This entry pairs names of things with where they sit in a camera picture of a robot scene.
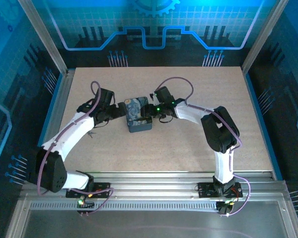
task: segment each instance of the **small box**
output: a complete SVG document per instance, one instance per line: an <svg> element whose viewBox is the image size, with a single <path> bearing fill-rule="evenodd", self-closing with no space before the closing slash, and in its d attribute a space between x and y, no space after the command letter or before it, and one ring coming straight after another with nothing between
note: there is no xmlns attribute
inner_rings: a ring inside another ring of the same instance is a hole
<svg viewBox="0 0 298 238"><path fill-rule="evenodd" d="M152 129L152 118L144 118L140 114L141 107L148 104L147 97L126 99L124 103L127 108L126 118L130 133Z"/></svg>

